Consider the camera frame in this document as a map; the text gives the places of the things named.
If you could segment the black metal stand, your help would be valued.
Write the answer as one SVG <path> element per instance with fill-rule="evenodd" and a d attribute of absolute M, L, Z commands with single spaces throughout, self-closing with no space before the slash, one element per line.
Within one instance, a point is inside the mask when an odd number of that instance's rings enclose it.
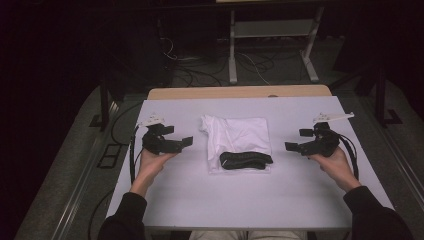
<path fill-rule="evenodd" d="M 125 95 L 125 86 L 118 80 L 103 75 L 100 78 L 100 113 L 94 115 L 90 127 L 99 127 L 104 131 L 110 120 L 111 101 L 121 101 Z"/>
<path fill-rule="evenodd" d="M 386 77 L 382 66 L 377 70 L 375 116 L 378 123 L 386 128 L 388 125 L 402 124 L 402 120 L 393 109 L 385 108 Z"/>

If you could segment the white metal stand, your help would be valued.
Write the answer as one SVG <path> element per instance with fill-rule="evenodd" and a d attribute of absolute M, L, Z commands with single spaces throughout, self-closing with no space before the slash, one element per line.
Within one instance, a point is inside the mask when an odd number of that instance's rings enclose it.
<path fill-rule="evenodd" d="M 237 84 L 237 69 L 235 59 L 235 40 L 241 38 L 266 38 L 266 37 L 307 37 L 308 43 L 300 52 L 303 66 L 312 83 L 318 83 L 319 77 L 310 59 L 310 54 L 318 33 L 324 7 L 318 7 L 312 19 L 298 20 L 268 20 L 268 21 L 236 21 L 235 12 L 230 16 L 229 37 L 229 82 Z"/>

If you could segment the wooden table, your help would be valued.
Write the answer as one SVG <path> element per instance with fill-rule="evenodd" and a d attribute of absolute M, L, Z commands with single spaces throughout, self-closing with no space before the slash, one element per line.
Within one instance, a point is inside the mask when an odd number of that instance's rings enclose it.
<path fill-rule="evenodd" d="M 331 96 L 325 85 L 276 85 L 276 86 L 225 86 L 193 88 L 156 88 L 149 92 L 148 100 L 218 99 L 218 98 L 267 98 Z"/>

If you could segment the person's left hand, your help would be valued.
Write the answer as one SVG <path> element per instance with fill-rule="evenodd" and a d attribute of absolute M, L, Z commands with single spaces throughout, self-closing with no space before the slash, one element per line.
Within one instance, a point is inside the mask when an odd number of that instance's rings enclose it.
<path fill-rule="evenodd" d="M 135 182 L 139 185 L 149 187 L 154 178 L 163 169 L 164 164 L 175 157 L 176 153 L 156 155 L 144 149 L 141 154 L 139 172 Z"/>

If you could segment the white shorts with black waistband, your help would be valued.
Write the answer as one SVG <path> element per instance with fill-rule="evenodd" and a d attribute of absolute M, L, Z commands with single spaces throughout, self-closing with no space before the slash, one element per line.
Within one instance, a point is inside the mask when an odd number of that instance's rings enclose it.
<path fill-rule="evenodd" d="M 269 172 L 272 148 L 265 118 L 201 117 L 210 174 Z"/>

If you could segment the black floor frame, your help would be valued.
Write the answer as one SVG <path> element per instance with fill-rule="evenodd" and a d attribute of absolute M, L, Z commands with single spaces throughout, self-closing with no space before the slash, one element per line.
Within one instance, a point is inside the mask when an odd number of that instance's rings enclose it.
<path fill-rule="evenodd" d="M 96 167 L 100 169 L 113 169 L 124 147 L 127 147 L 127 144 L 108 144 Z"/>

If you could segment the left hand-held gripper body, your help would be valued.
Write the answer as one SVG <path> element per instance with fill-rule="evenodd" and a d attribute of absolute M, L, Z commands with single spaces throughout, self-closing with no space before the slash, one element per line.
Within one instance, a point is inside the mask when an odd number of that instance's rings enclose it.
<path fill-rule="evenodd" d="M 165 135 L 161 135 L 164 119 L 157 114 L 152 114 L 141 125 L 147 128 L 147 132 L 142 137 L 142 147 L 153 154 L 160 153 L 180 153 L 183 149 L 181 141 L 167 140 Z"/>

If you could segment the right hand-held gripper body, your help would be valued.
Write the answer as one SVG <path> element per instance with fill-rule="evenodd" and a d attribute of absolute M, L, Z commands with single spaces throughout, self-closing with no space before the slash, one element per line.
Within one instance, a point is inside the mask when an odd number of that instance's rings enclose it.
<path fill-rule="evenodd" d="M 354 113 L 320 113 L 313 119 L 313 130 L 315 139 L 311 142 L 303 143 L 300 145 L 300 153 L 303 156 L 320 154 L 324 157 L 330 157 L 335 149 L 338 147 L 339 142 L 345 145 L 351 157 L 355 157 L 355 146 L 352 141 L 346 136 L 333 131 L 329 122 L 336 120 L 349 119 L 354 117 Z"/>

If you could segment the person's right hand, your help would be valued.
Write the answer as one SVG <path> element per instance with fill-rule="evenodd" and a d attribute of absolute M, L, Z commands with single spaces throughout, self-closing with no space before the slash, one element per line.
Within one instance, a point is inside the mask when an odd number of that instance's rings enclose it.
<path fill-rule="evenodd" d="M 340 147 L 337 147 L 330 157 L 314 154 L 310 155 L 309 159 L 315 160 L 320 168 L 345 192 L 360 186 L 360 182 L 355 178 L 348 164 L 345 152 Z"/>

